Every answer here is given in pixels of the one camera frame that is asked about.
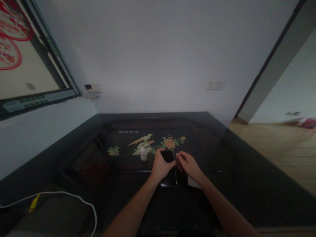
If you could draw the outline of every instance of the window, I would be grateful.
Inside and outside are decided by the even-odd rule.
[[[31,0],[0,0],[0,119],[80,96]]]

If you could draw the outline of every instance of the window frame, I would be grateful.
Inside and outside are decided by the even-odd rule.
[[[0,120],[5,120],[43,106],[57,104],[82,95],[73,79],[74,77],[65,58],[60,53],[60,49],[52,38],[52,33],[37,4],[33,0],[19,1],[31,19],[44,45],[40,42],[36,34],[33,35],[30,41],[61,89],[0,100]],[[50,53],[65,81],[62,80],[52,62],[48,60],[48,53]]]

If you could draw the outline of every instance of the red paper cutting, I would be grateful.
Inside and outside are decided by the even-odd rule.
[[[0,70],[11,70],[20,66],[22,55],[14,42],[0,36]]]
[[[14,0],[0,0],[0,35],[18,41],[33,37],[29,20]]]

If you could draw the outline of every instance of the white cable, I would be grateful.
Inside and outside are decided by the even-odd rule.
[[[79,198],[83,203],[85,203],[85,204],[87,204],[87,205],[89,205],[89,206],[92,207],[93,212],[94,212],[94,217],[95,217],[94,229],[93,229],[92,234],[91,234],[91,237],[92,237],[92,236],[94,235],[94,233],[95,233],[95,230],[96,230],[96,223],[97,223],[96,211],[95,211],[95,208],[94,208],[93,204],[84,201],[84,200],[82,199],[82,197],[80,197],[80,196],[78,196],[78,195],[74,195],[74,194],[67,193],[67,192],[64,192],[64,191],[41,192],[41,193],[38,193],[38,194],[56,194],[56,193],[63,193],[63,194],[67,194],[67,195],[69,195],[69,196],[73,196],[73,197]],[[17,201],[17,202],[14,202],[14,203],[9,204],[9,205],[6,205],[6,206],[0,206],[0,209],[1,209],[1,208],[6,208],[6,207],[13,206],[13,205],[15,205],[15,204],[17,204],[17,203],[19,203],[19,202],[22,202],[22,201],[24,201],[24,200],[26,200],[26,199],[29,199],[29,198],[34,197],[34,196],[37,196],[38,194],[31,195],[31,196],[29,196],[29,197],[23,198],[23,199],[21,199],[21,200],[19,200],[19,201]]]

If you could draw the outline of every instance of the smartphone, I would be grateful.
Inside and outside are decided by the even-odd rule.
[[[173,161],[173,152],[172,151],[162,151],[162,157],[167,163]],[[174,188],[177,186],[177,176],[175,173],[175,167],[173,167],[167,176],[160,182],[160,186],[163,188]]]

